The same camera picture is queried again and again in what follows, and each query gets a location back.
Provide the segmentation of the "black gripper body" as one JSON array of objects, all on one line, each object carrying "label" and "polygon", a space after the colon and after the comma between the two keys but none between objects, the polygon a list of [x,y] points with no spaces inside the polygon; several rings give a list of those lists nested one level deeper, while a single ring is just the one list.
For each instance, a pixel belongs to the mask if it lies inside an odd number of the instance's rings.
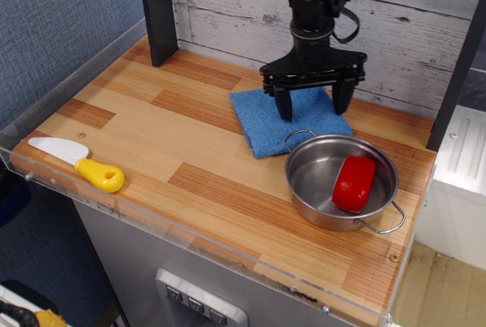
[{"label": "black gripper body", "polygon": [[363,81],[368,56],[331,47],[333,36],[332,32],[293,31],[291,51],[260,68],[264,92],[328,86],[345,79]]}]

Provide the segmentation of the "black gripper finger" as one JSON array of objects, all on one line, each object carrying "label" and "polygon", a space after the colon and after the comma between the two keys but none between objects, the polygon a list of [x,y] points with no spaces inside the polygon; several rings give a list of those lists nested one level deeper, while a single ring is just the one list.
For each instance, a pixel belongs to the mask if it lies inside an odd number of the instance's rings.
[{"label": "black gripper finger", "polygon": [[357,85],[355,78],[345,79],[333,84],[332,98],[335,113],[342,115],[349,107],[354,89]]},{"label": "black gripper finger", "polygon": [[292,98],[288,90],[275,86],[273,97],[280,117],[284,121],[292,121]]}]

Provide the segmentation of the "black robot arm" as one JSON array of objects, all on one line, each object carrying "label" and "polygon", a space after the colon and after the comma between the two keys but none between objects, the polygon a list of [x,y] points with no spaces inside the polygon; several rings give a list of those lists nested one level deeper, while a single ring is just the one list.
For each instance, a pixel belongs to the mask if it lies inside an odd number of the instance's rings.
[{"label": "black robot arm", "polygon": [[364,80],[366,54],[330,45],[331,39],[346,44],[358,35],[354,30],[340,38],[335,32],[335,20],[340,16],[360,23],[358,16],[345,7],[349,1],[289,0],[293,47],[260,69],[264,92],[275,99],[284,121],[292,121],[293,90],[331,86],[334,111],[341,115],[347,111],[355,87]]}]

